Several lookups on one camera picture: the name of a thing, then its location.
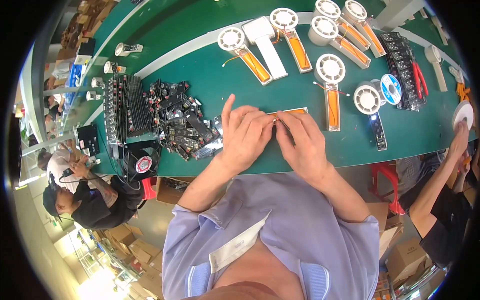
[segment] green workbench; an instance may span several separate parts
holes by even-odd
[[[145,4],[144,7],[156,1],[151,0],[150,2]],[[227,5],[220,6],[219,2],[224,2]],[[170,12],[175,13],[170,17],[152,18],[146,21],[147,23],[144,25],[136,24],[136,29],[132,29],[130,32],[132,35],[135,35],[135,38],[130,36],[118,42],[142,44],[144,45],[144,51],[131,54],[128,57],[114,57],[113,60],[120,65],[126,66],[128,73],[135,73],[162,54],[207,31],[262,14],[268,15],[274,8],[281,6],[292,8],[298,12],[310,11],[314,3],[313,0],[299,0],[288,5],[290,1],[262,1],[261,7],[256,8],[255,13],[253,13],[250,11],[252,11],[253,3],[258,4],[256,1],[222,0],[219,2],[192,1],[192,4],[181,10],[175,11],[171,9]],[[375,14],[375,9],[369,7],[369,5],[373,5],[373,1],[361,1],[361,3],[365,5],[369,14]],[[383,6],[379,5],[376,7],[378,12],[383,8]],[[413,28],[418,28],[419,36],[439,46],[451,58],[458,61],[454,50],[452,50],[453,47],[440,45],[440,38],[435,36],[436,31],[430,28],[427,22],[431,24],[430,20],[417,17],[416,20],[410,21],[405,27],[408,25],[412,26],[411,31],[414,31]],[[361,81],[374,78],[380,79],[383,74],[388,73],[385,57],[375,59],[372,52],[367,50],[365,53],[372,61],[369,68],[361,70],[333,47],[326,46],[321,48],[312,44],[307,37],[308,29],[309,25],[299,25],[297,27],[299,36],[312,64],[315,64],[317,58],[324,53],[336,54],[343,60],[347,72],[344,80],[339,83],[341,91],[352,95]],[[111,52],[99,55],[99,61],[105,61],[112,56],[113,50],[111,49],[118,42],[114,41],[114,38],[110,41],[111,44],[109,43],[108,47],[105,47],[103,51],[106,48],[110,48]],[[234,107],[248,104],[258,106],[265,112],[308,107],[309,113],[319,124],[325,135],[327,158],[335,167],[369,164],[444,149],[449,146],[453,138],[451,119],[458,104],[458,96],[455,93],[456,82],[448,72],[449,64],[446,62],[442,64],[449,91],[441,93],[437,86],[433,67],[427,62],[423,54],[423,47],[412,42],[410,44],[429,89],[428,104],[422,107],[420,112],[399,110],[389,104],[381,107],[379,113],[388,143],[388,149],[381,152],[376,150],[369,117],[355,108],[352,97],[340,95],[341,131],[328,132],[326,130],[324,91],[312,84],[312,81],[315,80],[313,72],[299,74],[292,54],[285,42],[276,44],[276,50],[288,72],[288,76],[273,81],[267,86],[262,86],[241,60],[230,61],[222,68],[223,62],[232,56],[221,50],[216,43],[189,53],[153,72],[143,79],[143,85],[144,90],[147,90],[149,84],[157,78],[167,82],[187,80],[191,85],[188,94],[201,101],[204,119],[208,120],[220,114],[224,103],[222,98],[226,99],[231,93],[237,96]],[[251,50],[263,63],[257,48],[253,46]],[[97,66],[93,66],[87,74],[87,79],[89,80],[91,76],[101,75],[106,80],[107,76],[101,73],[102,69],[103,65],[100,63]],[[101,103],[101,100],[79,102],[75,110],[75,117],[72,117],[70,122],[84,122],[88,112],[91,114]],[[99,134],[101,135],[100,140],[104,141],[103,114],[100,114],[95,119],[95,123],[98,124]],[[151,136],[145,135],[129,141],[133,142],[151,138]],[[107,163],[109,158],[105,148],[102,144],[100,148],[101,153],[96,157],[102,160],[102,164],[95,171],[104,174],[116,173],[115,162],[110,160],[111,164]],[[208,165],[210,160],[210,158],[207,158],[195,161],[191,158],[188,162],[185,162],[175,153],[169,154],[166,151],[162,151],[158,175],[198,175]],[[273,137],[264,153],[245,173],[285,171],[291,171],[291,168],[283,159],[278,144]]]

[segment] tattooed arm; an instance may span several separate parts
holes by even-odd
[[[112,205],[118,198],[118,193],[114,190],[108,183],[106,183],[103,179],[98,177],[96,174],[93,174],[88,170],[84,163],[70,163],[70,169],[72,169],[73,173],[77,177],[85,177],[90,182],[95,185],[97,190],[102,194],[103,201],[108,208],[111,208]]]

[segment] red pliers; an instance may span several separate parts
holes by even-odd
[[[425,92],[425,95],[428,96],[427,84],[425,83],[425,78],[423,78],[423,74],[420,70],[419,64],[415,60],[412,60],[412,66],[413,66],[413,77],[415,78],[415,84],[417,86],[417,92],[419,93],[419,98],[422,99],[420,81],[421,81],[421,85],[423,86],[423,91]]]

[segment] tattoo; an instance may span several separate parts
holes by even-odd
[[[111,208],[118,198],[119,194],[117,191],[106,183],[105,180],[99,178],[96,174],[93,174],[90,171],[88,171],[86,178],[95,185],[98,191],[102,194],[103,201],[105,201],[107,207]]]

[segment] black cooling fan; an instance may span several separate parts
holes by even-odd
[[[160,150],[157,140],[126,144],[123,148],[123,179],[131,183],[156,176]]]

